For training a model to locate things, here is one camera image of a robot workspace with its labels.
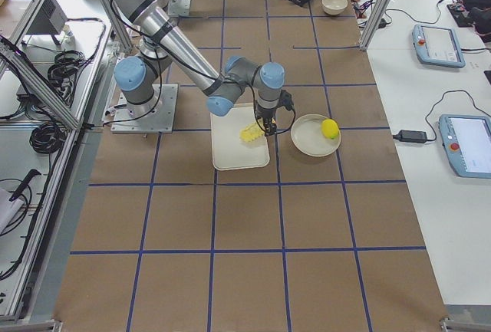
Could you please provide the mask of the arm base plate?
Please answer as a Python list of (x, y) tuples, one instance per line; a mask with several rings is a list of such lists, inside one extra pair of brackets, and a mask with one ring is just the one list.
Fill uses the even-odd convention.
[(189, 17), (191, 0), (169, 0), (167, 14), (170, 17)]
[(121, 91), (120, 104), (111, 124), (112, 133), (171, 133), (179, 86), (153, 84), (153, 96), (143, 102), (131, 92)]

